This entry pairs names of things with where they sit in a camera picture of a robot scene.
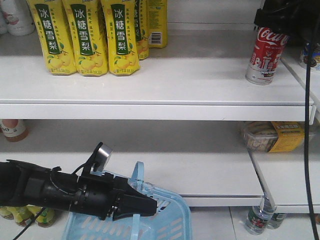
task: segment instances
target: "barcode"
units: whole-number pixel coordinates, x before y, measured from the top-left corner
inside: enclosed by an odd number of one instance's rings
[[[150,44],[161,45],[162,44],[162,32],[152,32]]]

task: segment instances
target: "soda can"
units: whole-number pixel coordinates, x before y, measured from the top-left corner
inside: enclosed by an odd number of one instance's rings
[[[288,39],[286,34],[274,33],[268,27],[261,27],[245,78],[253,84],[270,84]]]

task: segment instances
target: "packaged food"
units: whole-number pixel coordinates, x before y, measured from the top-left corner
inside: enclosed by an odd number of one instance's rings
[[[107,29],[109,70],[127,76],[140,69],[135,34],[135,0],[101,0]]]
[[[40,206],[28,205],[26,208],[36,216],[42,209]],[[39,227],[48,228],[55,222],[55,210],[46,208],[35,220]]]
[[[34,219],[34,215],[25,206],[6,206],[6,209],[13,214],[15,223],[21,227],[25,227]]]
[[[8,211],[8,209],[5,206],[0,206],[0,216],[8,220],[14,219],[13,214],[10,211]]]
[[[290,152],[304,143],[304,127],[304,122],[296,121],[249,121],[242,124],[241,135],[251,151]],[[310,140],[318,129],[318,123],[310,126]]]
[[[149,57],[147,0],[135,0],[134,28],[139,60]]]
[[[62,0],[71,30],[75,65],[83,76],[108,72],[108,47],[100,0]]]
[[[21,141],[29,134],[22,119],[0,119],[0,128],[9,142]]]
[[[41,43],[45,65],[53,75],[77,71],[62,0],[27,0]]]
[[[149,48],[168,44],[168,0],[148,0]]]

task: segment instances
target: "yellow label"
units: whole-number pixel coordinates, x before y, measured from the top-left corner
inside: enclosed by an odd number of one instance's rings
[[[126,76],[140,69],[135,33],[135,0],[101,0],[107,29],[109,69]]]
[[[135,0],[134,28],[139,60],[149,57],[147,0]]]
[[[75,65],[84,76],[108,72],[105,21],[99,0],[62,0],[74,48]]]
[[[290,152],[304,139],[305,131],[296,121],[272,121],[278,140],[269,153]]]
[[[62,0],[27,0],[41,43],[45,65],[53,75],[77,71]]]
[[[149,48],[164,48],[168,44],[167,9],[167,0],[148,0]]]

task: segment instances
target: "coca-cola logo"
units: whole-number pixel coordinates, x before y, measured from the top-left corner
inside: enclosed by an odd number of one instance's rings
[[[258,41],[268,43],[271,46],[278,45],[278,43],[283,46],[287,43],[288,39],[289,36],[283,33],[274,33],[267,27],[261,27],[258,33]]]

